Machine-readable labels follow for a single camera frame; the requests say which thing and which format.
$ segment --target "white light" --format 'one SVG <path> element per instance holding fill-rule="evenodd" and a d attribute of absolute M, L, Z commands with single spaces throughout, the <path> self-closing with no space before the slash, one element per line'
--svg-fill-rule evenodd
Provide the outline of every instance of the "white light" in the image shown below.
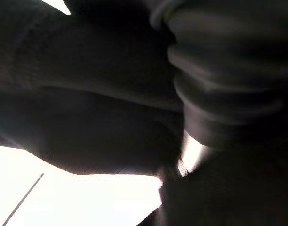
<path fill-rule="evenodd" d="M 59 11 L 62 11 L 66 15 L 71 14 L 63 0 L 42 0 L 42 1 L 53 6 L 54 8 L 58 9 Z"/>
<path fill-rule="evenodd" d="M 135 226 L 161 205 L 156 177 L 74 175 L 25 150 L 0 147 L 0 225 L 41 173 L 7 226 Z"/>
<path fill-rule="evenodd" d="M 193 172 L 195 168 L 198 166 L 202 158 L 204 147 L 205 147 L 204 145 L 202 145 L 194 138 L 192 138 L 186 131 L 184 132 L 181 159 L 183 162 L 183 167 L 189 173 Z"/>

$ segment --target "sleeve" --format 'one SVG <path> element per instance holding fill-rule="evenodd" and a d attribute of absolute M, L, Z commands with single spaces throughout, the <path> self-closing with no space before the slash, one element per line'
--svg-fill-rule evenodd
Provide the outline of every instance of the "sleeve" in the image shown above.
<path fill-rule="evenodd" d="M 152 9 L 152 26 L 166 26 L 176 39 L 168 60 L 180 69 L 174 84 L 185 129 L 204 145 L 275 135 L 267 131 L 288 86 L 288 1 L 261 2 L 168 0 Z"/>
<path fill-rule="evenodd" d="M 77 174 L 175 164 L 183 115 L 168 43 L 133 4 L 85 18 L 0 1 L 0 145 Z"/>

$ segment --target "thin pole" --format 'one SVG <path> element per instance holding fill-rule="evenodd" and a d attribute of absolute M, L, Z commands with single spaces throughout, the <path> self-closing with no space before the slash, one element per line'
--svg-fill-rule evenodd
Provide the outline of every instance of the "thin pole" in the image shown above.
<path fill-rule="evenodd" d="M 27 196 L 29 195 L 29 193 L 32 191 L 32 189 L 36 186 L 36 184 L 39 182 L 39 180 L 42 178 L 44 174 L 42 173 L 40 175 L 40 177 L 35 181 L 35 183 L 32 185 L 32 187 L 29 189 L 29 191 L 25 194 L 25 196 L 22 198 L 22 200 L 17 204 L 17 206 L 14 208 L 14 210 L 11 212 L 11 214 L 9 215 L 9 217 L 5 220 L 5 222 L 2 224 L 2 226 L 5 226 L 8 221 L 12 218 L 12 216 L 14 215 L 14 213 L 17 211 L 17 209 L 20 207 L 20 205 L 23 203 L 23 201 L 27 198 Z"/>

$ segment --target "dark clothing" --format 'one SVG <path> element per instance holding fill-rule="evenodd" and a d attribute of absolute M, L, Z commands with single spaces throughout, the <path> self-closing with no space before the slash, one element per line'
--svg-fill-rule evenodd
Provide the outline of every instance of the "dark clothing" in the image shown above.
<path fill-rule="evenodd" d="M 65 3 L 0 0 L 0 145 L 156 175 L 186 129 L 218 154 L 164 182 L 158 225 L 288 225 L 287 0 Z"/>

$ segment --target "dark fabric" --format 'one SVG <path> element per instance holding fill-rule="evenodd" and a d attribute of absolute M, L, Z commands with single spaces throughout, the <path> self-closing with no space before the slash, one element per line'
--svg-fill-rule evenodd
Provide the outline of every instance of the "dark fabric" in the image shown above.
<path fill-rule="evenodd" d="M 146 224 L 288 225 L 288 1 L 65 2 L 0 0 L 0 145 L 156 175 L 186 128 L 221 148 Z"/>
<path fill-rule="evenodd" d="M 171 37 L 138 6 L 96 3 L 90 19 L 0 1 L 0 145 L 78 174 L 154 175 L 183 132 Z"/>
<path fill-rule="evenodd" d="M 288 226 L 288 138 L 218 152 L 163 184 L 158 225 Z"/>

